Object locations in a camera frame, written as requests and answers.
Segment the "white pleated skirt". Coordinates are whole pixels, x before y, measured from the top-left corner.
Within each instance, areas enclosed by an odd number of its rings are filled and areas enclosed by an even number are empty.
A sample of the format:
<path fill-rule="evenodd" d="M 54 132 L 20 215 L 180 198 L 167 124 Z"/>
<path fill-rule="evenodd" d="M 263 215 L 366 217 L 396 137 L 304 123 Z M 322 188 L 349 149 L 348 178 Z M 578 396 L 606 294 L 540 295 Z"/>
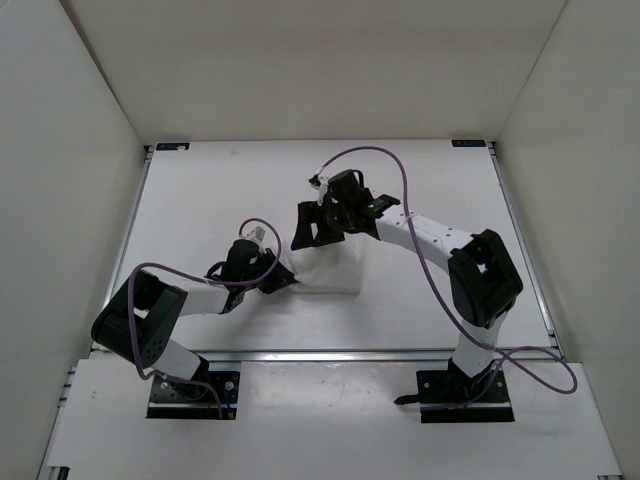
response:
<path fill-rule="evenodd" d="M 366 243 L 358 236 L 326 246 L 292 250 L 284 249 L 282 263 L 294 274 L 290 289 L 301 294 L 360 293 Z"/>

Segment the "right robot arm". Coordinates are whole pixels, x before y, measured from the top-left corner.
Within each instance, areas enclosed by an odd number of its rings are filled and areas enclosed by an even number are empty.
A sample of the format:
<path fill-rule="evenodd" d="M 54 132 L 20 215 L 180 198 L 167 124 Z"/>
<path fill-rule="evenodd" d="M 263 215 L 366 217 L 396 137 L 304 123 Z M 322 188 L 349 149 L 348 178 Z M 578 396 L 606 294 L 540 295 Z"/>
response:
<path fill-rule="evenodd" d="M 309 183 L 318 197 L 298 205 L 292 250 L 366 234 L 411 251 L 422 264 L 432 263 L 448 275 L 460 331 L 448 387 L 460 400 L 473 399 L 484 388 L 504 318 L 523 290 L 500 235 L 490 229 L 472 234 L 430 220 L 412 212 L 406 196 L 374 196 L 359 170 L 331 178 L 316 173 Z"/>

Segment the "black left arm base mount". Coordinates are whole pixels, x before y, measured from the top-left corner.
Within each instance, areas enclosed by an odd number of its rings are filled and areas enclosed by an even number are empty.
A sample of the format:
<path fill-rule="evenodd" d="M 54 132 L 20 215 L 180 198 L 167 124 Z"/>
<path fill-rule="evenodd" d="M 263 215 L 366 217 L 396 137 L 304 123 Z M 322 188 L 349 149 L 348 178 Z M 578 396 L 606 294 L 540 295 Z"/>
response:
<path fill-rule="evenodd" d="M 241 372 L 225 366 L 209 369 L 210 387 L 187 385 L 155 376 L 146 417 L 163 420 L 233 421 L 238 415 Z"/>

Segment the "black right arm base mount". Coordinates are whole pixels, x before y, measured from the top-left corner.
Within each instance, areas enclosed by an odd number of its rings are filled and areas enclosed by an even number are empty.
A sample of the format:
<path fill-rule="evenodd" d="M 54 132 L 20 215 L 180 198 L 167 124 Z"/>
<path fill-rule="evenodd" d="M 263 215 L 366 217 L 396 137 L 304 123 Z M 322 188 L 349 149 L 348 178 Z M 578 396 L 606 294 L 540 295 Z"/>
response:
<path fill-rule="evenodd" d="M 418 370 L 415 377 L 416 391 L 397 397 L 394 404 L 417 404 L 423 424 L 515 421 L 504 372 L 494 365 L 467 377 L 449 360 L 445 369 Z"/>

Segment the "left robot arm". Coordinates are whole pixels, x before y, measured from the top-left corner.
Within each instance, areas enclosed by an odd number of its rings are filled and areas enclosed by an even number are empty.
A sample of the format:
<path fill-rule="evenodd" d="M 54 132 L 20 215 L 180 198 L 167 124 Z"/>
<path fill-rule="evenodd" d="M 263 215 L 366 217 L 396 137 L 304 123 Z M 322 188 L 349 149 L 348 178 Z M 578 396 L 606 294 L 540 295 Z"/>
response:
<path fill-rule="evenodd" d="M 208 362 L 171 339 L 181 317 L 232 312 L 247 292 L 273 294 L 296 283 L 294 273 L 257 240 L 234 241 L 225 260 L 202 278 L 182 276 L 174 284 L 149 272 L 169 268 L 147 263 L 132 272 L 91 328 L 91 338 L 141 372 L 174 382 L 188 398 L 209 385 Z"/>

